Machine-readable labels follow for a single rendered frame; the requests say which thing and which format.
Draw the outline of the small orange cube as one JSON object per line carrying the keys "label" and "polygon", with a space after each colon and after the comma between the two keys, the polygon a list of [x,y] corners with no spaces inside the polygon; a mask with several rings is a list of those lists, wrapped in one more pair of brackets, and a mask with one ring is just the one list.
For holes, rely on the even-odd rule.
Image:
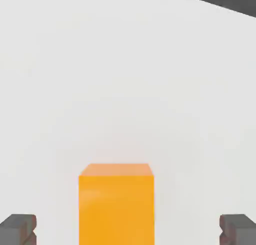
{"label": "small orange cube", "polygon": [[147,163],[91,163],[78,178],[79,245],[155,245]]}

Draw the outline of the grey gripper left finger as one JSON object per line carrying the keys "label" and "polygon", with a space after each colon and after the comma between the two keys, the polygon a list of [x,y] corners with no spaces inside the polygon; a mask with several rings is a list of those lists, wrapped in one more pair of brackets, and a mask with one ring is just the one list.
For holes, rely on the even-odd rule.
{"label": "grey gripper left finger", "polygon": [[11,214],[0,223],[0,245],[37,245],[34,214]]}

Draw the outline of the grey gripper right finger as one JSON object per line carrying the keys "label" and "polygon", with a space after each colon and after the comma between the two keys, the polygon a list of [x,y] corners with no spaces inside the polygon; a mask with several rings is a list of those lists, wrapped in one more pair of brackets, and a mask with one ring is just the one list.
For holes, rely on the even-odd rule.
{"label": "grey gripper right finger", "polygon": [[222,214],[219,245],[256,245],[256,223],[245,214]]}

